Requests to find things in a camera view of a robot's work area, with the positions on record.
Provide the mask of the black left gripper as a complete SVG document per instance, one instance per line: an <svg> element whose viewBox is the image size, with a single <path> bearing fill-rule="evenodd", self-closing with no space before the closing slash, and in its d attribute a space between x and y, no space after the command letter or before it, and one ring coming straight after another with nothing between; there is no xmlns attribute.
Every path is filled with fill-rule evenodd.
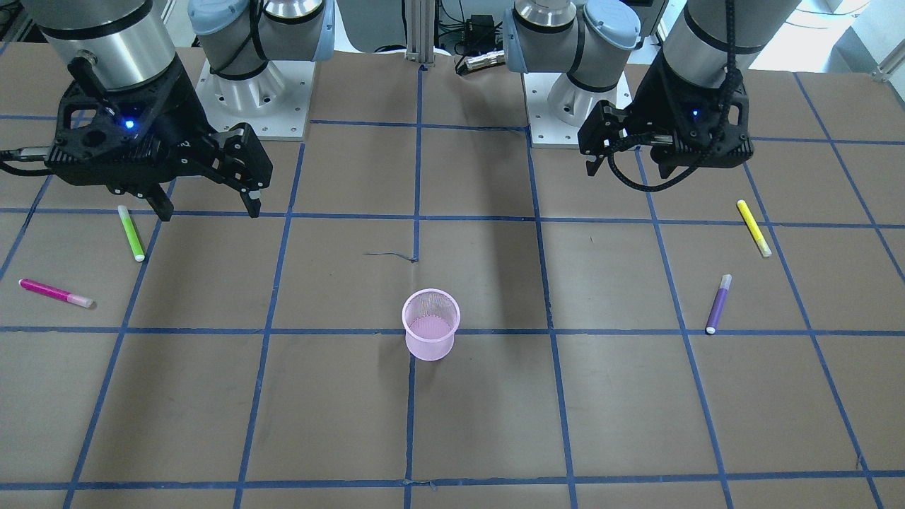
<svg viewBox="0 0 905 509"><path fill-rule="evenodd" d="M605 158L629 146L623 133L668 135L672 140L652 149L660 178L678 167L734 168L753 157L749 135L749 97L740 71L728 74L728 86L714 89L679 77L659 54L644 75L626 110L599 100L578 130L579 151L594 177Z"/></svg>

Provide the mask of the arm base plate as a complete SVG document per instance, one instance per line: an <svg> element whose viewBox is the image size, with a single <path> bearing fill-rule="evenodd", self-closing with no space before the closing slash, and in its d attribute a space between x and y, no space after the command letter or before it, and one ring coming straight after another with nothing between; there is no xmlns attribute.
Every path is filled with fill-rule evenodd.
<svg viewBox="0 0 905 509"><path fill-rule="evenodd" d="M604 93L576 87L563 72L523 74L525 105L532 145L537 148L577 148L578 130L599 101L627 107L631 91L625 74L617 86Z"/></svg>
<svg viewBox="0 0 905 509"><path fill-rule="evenodd" d="M303 141L316 68L275 61L255 77L233 81L211 74L206 62L195 93L214 129L248 123L262 141Z"/></svg>

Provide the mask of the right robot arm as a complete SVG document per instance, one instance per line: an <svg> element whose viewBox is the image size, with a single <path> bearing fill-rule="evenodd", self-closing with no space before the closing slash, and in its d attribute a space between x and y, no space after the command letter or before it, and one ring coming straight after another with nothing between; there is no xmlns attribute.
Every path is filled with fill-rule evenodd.
<svg viewBox="0 0 905 509"><path fill-rule="evenodd" d="M251 217L274 164L261 136L281 115L306 112L307 78L281 62L329 60L333 1L191 1L187 14L208 64L200 89L185 70L152 1L25 1L65 62L72 83L59 100L48 147L4 151L40 161L71 186L144 199L162 221L173 204L163 184L204 177L235 190Z"/></svg>

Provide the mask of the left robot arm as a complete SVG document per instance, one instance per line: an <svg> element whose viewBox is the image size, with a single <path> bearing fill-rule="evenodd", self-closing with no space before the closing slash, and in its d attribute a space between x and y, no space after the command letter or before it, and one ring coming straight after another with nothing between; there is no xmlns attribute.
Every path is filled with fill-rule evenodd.
<svg viewBox="0 0 905 509"><path fill-rule="evenodd" d="M698 168L753 157L743 71L791 16L795 1L689 1L633 100L617 89L642 23L621 1L517 1L502 23L506 65L555 72L551 103L578 127L586 173L608 164L626 186L659 192Z"/></svg>

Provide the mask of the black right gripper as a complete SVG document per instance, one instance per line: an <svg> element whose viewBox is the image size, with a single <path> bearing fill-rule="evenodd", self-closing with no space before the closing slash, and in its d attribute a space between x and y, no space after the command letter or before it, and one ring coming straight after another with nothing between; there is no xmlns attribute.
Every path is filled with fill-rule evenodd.
<svg viewBox="0 0 905 509"><path fill-rule="evenodd" d="M174 205L162 183L203 176L239 193L259 217L261 191L274 164L249 123L214 133L181 58L126 90L106 89L83 56L68 63L74 77L59 101L46 168L72 186L104 186L145 197L162 222Z"/></svg>

